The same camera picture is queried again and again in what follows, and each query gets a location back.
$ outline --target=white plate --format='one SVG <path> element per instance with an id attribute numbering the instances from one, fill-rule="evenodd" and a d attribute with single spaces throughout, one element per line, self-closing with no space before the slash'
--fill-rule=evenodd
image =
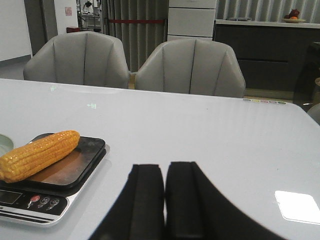
<path id="1" fill-rule="evenodd" d="M 9 137 L 0 134 L 0 157 L 12 149 L 14 149 L 12 140 Z"/>
<path id="2" fill-rule="evenodd" d="M 291 19 L 291 18 L 284 18 L 283 21 L 286 23 L 291 23 L 291 24 L 298 24 L 298 23 L 303 23 L 306 20 L 305 19 Z"/>

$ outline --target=gray chair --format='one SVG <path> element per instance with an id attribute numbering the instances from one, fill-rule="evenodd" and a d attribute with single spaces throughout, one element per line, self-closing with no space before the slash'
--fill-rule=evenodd
<path id="1" fill-rule="evenodd" d="M 242 98 L 246 82 L 230 46 L 187 38 L 160 44 L 136 73 L 135 89 Z"/>
<path id="2" fill-rule="evenodd" d="M 23 69 L 25 80 L 128 88 L 129 70 L 122 42 L 91 31 L 49 40 Z"/>
<path id="3" fill-rule="evenodd" d="M 320 103 L 310 108 L 307 113 L 320 125 Z"/>

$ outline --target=white cabinet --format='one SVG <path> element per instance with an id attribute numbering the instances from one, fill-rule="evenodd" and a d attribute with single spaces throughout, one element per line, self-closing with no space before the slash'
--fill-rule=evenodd
<path id="1" fill-rule="evenodd" d="M 217 0 L 169 0 L 168 40 L 213 38 Z"/>

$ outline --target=digital scale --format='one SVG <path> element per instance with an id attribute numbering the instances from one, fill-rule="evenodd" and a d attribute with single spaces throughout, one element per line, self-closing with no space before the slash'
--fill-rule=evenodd
<path id="1" fill-rule="evenodd" d="M 37 227 L 55 225 L 109 151 L 104 140 L 81 136 L 78 146 L 60 161 L 23 181 L 0 181 L 0 220 Z"/>

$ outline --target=corn on the cob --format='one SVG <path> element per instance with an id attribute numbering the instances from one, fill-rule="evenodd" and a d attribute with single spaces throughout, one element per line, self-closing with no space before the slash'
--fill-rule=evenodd
<path id="1" fill-rule="evenodd" d="M 24 180 L 63 159 L 78 145 L 80 134 L 67 130 L 13 149 L 0 157 L 0 180 Z"/>

